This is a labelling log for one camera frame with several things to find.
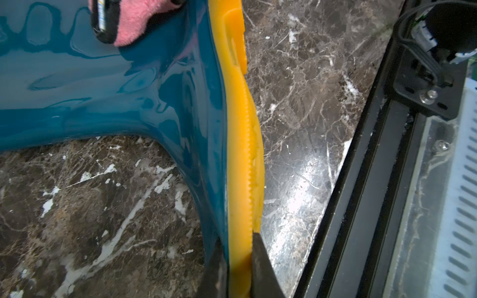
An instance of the slotted vent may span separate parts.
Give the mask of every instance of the slotted vent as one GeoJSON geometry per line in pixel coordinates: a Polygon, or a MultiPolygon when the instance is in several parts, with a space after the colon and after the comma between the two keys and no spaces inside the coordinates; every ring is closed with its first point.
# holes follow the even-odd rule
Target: slotted vent
{"type": "Polygon", "coordinates": [[[469,84],[476,82],[466,82],[428,297],[477,297],[477,92],[469,84]]]}

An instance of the metal screw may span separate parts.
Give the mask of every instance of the metal screw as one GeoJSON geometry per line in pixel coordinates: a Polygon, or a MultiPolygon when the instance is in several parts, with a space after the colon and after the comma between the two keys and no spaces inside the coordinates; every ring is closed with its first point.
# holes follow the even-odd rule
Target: metal screw
{"type": "Polygon", "coordinates": [[[436,100],[439,93],[436,90],[431,89],[427,91],[421,91],[419,98],[421,99],[422,103],[424,104],[433,104],[436,100]]]}
{"type": "Polygon", "coordinates": [[[443,152],[449,150],[450,144],[444,140],[438,140],[434,144],[434,147],[438,152],[443,152]]]}

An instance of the mounting plate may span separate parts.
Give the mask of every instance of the mounting plate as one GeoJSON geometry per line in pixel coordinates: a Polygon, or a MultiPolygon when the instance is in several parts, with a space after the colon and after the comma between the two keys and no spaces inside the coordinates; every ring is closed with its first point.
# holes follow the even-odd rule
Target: mounting plate
{"type": "Polygon", "coordinates": [[[396,99],[426,116],[437,115],[446,120],[456,118],[459,114],[467,63],[448,64],[443,68],[448,77],[447,86],[436,89],[438,96],[433,103],[423,103],[421,94],[430,89],[432,77],[426,74],[417,59],[405,50],[394,74],[393,89],[398,94],[396,99]]]}

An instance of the pink cloth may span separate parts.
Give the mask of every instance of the pink cloth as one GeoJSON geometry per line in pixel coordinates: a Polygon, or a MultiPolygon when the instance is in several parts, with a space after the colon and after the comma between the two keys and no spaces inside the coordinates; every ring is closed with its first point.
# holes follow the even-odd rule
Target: pink cloth
{"type": "MultiPolygon", "coordinates": [[[[93,1],[96,0],[88,0],[90,11],[93,1]]],[[[170,0],[122,0],[119,7],[121,12],[114,42],[116,47],[128,45],[141,36],[147,21],[154,14],[178,9],[180,5],[173,4],[170,0]]]]}

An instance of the yellow silicone mold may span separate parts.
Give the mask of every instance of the yellow silicone mold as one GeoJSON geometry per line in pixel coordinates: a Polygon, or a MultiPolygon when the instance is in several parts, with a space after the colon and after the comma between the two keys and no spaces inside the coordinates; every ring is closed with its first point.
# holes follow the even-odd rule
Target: yellow silicone mold
{"type": "Polygon", "coordinates": [[[250,297],[252,234],[260,231],[265,165],[255,104],[244,74],[241,0],[209,0],[210,23],[227,100],[227,200],[230,298],[250,297]]]}

